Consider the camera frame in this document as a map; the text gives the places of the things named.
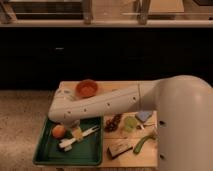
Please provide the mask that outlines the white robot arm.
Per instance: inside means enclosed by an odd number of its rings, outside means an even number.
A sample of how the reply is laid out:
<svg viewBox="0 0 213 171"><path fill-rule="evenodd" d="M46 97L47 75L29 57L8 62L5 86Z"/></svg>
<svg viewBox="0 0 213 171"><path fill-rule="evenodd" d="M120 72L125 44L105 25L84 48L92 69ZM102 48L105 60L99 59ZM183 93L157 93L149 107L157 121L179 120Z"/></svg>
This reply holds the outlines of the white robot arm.
<svg viewBox="0 0 213 171"><path fill-rule="evenodd" d="M213 171L213 86L195 76L139 81L82 100L57 90L48 117L69 125L141 110L158 114L158 171Z"/></svg>

